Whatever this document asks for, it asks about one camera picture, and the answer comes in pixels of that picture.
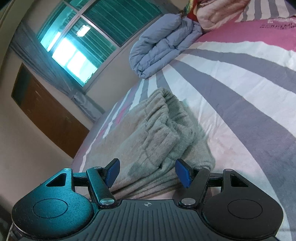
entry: pink blanket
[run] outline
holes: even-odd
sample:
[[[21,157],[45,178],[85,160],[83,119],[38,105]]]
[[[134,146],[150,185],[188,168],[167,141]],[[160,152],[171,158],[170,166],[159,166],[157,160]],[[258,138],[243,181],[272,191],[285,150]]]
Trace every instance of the pink blanket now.
[[[194,10],[205,32],[217,29],[242,13],[250,0],[211,0],[209,2],[207,5],[201,4]]]

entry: wooden cabinet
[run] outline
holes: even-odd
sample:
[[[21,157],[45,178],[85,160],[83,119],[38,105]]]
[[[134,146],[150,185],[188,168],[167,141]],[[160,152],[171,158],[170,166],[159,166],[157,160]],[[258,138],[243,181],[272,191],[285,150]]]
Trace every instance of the wooden cabinet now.
[[[89,130],[67,111],[22,65],[12,97],[30,120],[74,158]]]

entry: teal window glass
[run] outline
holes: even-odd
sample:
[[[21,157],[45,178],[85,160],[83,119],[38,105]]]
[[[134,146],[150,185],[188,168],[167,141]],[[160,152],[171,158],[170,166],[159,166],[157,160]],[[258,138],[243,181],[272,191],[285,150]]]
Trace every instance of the teal window glass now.
[[[84,86],[115,49],[96,29],[80,18],[59,43],[52,57]]]
[[[145,0],[99,0],[84,13],[120,46],[160,14]]]
[[[66,0],[67,3],[72,5],[77,10],[81,10],[88,1],[89,0]]]
[[[61,4],[56,12],[46,22],[38,38],[41,40],[41,44],[47,49],[47,51],[51,50],[61,35],[61,32],[75,14],[76,12],[70,7],[65,4]]]

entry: blue comforter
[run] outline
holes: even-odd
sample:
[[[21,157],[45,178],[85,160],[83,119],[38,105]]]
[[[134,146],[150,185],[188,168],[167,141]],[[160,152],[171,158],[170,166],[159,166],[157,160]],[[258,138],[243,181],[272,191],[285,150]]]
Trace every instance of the blue comforter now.
[[[175,59],[202,35],[200,24],[181,15],[165,14],[140,36],[129,62],[135,73],[149,78]]]

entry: bed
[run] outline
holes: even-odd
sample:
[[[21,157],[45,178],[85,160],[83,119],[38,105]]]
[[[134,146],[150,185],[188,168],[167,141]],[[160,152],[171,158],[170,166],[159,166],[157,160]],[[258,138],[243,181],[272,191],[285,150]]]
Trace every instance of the bed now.
[[[295,27],[296,18],[232,20],[203,35],[98,120],[73,171],[83,170],[92,145],[134,106],[164,87],[190,108],[208,135],[216,159],[212,172],[232,168],[274,198],[284,210],[277,238],[296,240]]]

